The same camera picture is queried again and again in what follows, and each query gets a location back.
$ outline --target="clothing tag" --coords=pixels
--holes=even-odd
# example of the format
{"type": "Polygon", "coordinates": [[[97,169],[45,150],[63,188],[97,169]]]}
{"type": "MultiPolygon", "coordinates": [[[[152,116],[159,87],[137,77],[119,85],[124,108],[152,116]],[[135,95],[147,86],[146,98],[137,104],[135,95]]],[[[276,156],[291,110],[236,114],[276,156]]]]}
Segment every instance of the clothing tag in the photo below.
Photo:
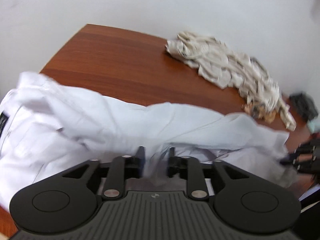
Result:
{"type": "Polygon", "coordinates": [[[5,124],[7,123],[8,119],[9,119],[9,117],[6,114],[4,114],[4,112],[2,112],[0,115],[0,137],[1,137],[2,131],[5,127],[5,124]]]}

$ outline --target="white background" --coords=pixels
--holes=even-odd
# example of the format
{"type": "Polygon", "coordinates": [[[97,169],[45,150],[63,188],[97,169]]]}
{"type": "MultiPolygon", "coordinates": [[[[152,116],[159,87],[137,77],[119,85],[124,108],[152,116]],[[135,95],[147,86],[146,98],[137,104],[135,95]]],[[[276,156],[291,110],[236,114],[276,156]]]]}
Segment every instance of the white background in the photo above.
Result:
{"type": "Polygon", "coordinates": [[[215,36],[255,56],[284,93],[305,90],[320,106],[320,0],[0,0],[0,99],[87,23],[215,36]]]}

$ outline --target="wood grain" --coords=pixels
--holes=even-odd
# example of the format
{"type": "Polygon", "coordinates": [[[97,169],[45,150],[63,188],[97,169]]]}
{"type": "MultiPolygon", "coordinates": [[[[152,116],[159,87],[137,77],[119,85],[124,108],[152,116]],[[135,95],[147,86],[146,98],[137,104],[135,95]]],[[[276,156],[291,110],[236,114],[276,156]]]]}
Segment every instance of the wood grain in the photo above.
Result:
{"type": "MultiPolygon", "coordinates": [[[[164,39],[142,33],[86,25],[41,73],[63,85],[87,88],[144,106],[172,102],[206,107],[223,114],[242,112],[244,100],[236,89],[221,90],[204,80],[196,70],[170,57],[165,44],[164,39]]],[[[297,113],[291,113],[297,128],[290,132],[286,143],[289,150],[310,135],[297,113]]],[[[279,116],[267,126],[285,130],[279,116]]]]}

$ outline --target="white garment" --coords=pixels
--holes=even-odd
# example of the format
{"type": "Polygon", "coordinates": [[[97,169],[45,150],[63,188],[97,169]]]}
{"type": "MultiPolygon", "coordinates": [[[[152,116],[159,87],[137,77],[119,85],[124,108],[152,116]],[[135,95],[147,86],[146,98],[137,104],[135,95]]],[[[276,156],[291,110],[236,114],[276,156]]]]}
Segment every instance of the white garment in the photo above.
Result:
{"type": "Polygon", "coordinates": [[[295,171],[276,162],[287,153],[288,133],[257,125],[245,114],[223,116],[170,103],[145,107],[29,72],[5,96],[2,112],[9,116],[0,137],[5,209],[18,190],[34,182],[91,158],[110,162],[132,155],[139,146],[146,148],[144,177],[155,188],[168,183],[160,174],[170,146],[201,162],[223,158],[284,187],[295,181],[295,171]]]}
{"type": "Polygon", "coordinates": [[[167,51],[176,59],[221,89],[235,87],[247,98],[247,103],[260,102],[267,112],[276,109],[286,128],[294,131],[296,122],[282,100],[279,86],[268,71],[247,54],[230,50],[225,43],[191,32],[178,33],[176,40],[168,40],[167,51]]]}

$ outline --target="wooden table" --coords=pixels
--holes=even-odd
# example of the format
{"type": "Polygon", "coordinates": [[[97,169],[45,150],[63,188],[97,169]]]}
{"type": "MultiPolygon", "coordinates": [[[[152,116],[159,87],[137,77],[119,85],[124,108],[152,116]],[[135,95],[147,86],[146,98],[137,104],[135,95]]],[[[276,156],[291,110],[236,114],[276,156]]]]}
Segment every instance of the wooden table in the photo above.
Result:
{"type": "MultiPolygon", "coordinates": [[[[202,106],[223,114],[242,112],[244,100],[236,89],[221,90],[204,80],[196,70],[170,57],[165,52],[165,44],[164,39],[142,33],[86,25],[41,73],[63,85],[84,87],[144,106],[169,101],[202,106]]],[[[310,135],[303,120],[295,111],[291,113],[297,128],[286,143],[289,150],[310,135]]],[[[267,126],[285,130],[279,116],[267,126]]],[[[310,177],[301,180],[294,189],[296,195],[308,187],[309,180],[310,177]]],[[[0,231],[8,236],[14,233],[10,228],[0,227],[0,231]]]]}

